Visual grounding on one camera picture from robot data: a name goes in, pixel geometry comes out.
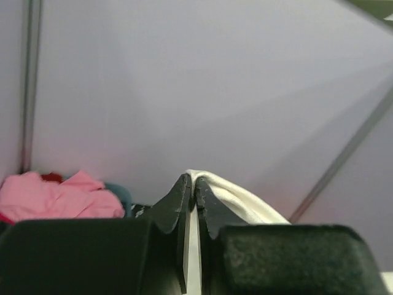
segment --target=white panel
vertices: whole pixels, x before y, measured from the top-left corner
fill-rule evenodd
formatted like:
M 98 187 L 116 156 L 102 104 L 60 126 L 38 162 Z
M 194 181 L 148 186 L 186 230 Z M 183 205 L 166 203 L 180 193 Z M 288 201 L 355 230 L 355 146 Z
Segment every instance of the white panel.
M 22 21 L 23 0 L 0 1 L 0 181 L 20 166 Z
M 393 73 L 393 37 L 333 1 L 51 0 L 40 50 L 34 168 L 142 203 L 210 170 L 286 216 Z
M 383 270 L 393 270 L 393 108 L 339 171 L 300 222 L 352 226 Z

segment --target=white wall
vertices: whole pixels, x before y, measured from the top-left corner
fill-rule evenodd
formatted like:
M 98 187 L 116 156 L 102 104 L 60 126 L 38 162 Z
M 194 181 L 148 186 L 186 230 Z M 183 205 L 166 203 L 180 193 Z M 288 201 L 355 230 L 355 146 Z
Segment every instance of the white wall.
M 288 216 L 392 65 L 393 37 L 330 0 L 44 1 L 33 168 L 142 203 L 210 170 Z
M 393 108 L 338 172 L 300 222 L 352 226 L 383 270 L 393 270 Z
M 23 0 L 0 1 L 0 182 L 20 166 Z

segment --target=folded cloth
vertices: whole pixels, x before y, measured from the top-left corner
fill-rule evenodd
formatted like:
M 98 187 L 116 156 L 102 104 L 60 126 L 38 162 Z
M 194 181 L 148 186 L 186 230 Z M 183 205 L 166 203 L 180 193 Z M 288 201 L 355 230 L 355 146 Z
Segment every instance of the folded cloth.
M 80 171 L 62 183 L 37 172 L 12 175 L 0 189 L 0 214 L 13 222 L 45 218 L 121 218 L 124 209 L 101 181 Z
M 276 210 L 253 193 L 221 178 L 211 172 L 199 170 L 186 171 L 192 180 L 203 177 L 214 195 L 237 216 L 249 224 L 288 224 L 289 222 Z

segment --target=pink towel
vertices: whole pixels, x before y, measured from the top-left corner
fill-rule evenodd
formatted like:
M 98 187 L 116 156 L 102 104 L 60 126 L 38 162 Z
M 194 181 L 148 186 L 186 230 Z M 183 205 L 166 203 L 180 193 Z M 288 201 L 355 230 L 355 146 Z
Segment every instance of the pink towel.
M 80 171 L 61 184 L 37 172 L 12 175 L 0 189 L 0 214 L 14 222 L 44 218 L 121 218 L 124 209 L 104 183 Z

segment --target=pink fabric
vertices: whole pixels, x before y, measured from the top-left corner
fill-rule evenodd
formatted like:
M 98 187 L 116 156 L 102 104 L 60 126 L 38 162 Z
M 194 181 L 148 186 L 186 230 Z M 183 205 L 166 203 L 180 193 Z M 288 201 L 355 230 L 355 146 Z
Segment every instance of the pink fabric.
M 118 198 L 104 183 L 80 171 L 61 184 L 37 172 L 9 176 L 0 189 L 0 214 L 11 221 L 44 218 L 123 217 Z

